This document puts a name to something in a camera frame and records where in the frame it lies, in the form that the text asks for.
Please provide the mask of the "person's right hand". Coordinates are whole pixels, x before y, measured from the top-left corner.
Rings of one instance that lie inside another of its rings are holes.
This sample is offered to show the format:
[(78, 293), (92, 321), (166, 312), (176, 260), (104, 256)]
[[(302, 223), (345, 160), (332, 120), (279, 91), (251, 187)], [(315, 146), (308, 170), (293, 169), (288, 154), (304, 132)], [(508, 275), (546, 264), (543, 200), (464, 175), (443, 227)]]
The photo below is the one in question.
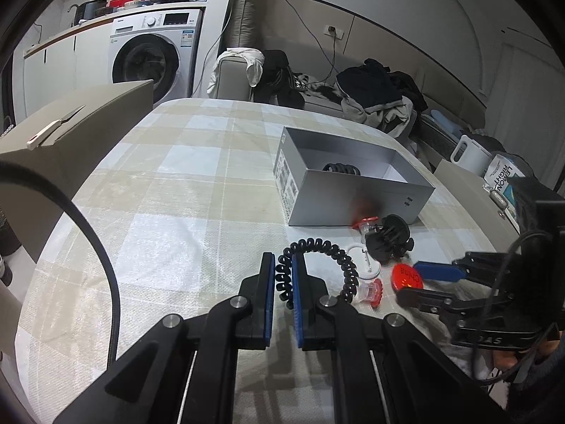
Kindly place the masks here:
[(563, 331), (559, 331), (557, 337), (546, 338), (535, 351), (510, 352), (494, 350), (492, 352), (493, 366), (496, 370), (502, 372), (509, 371), (512, 374), (514, 371), (520, 370), (523, 365), (536, 360), (545, 360), (557, 350), (562, 335)]

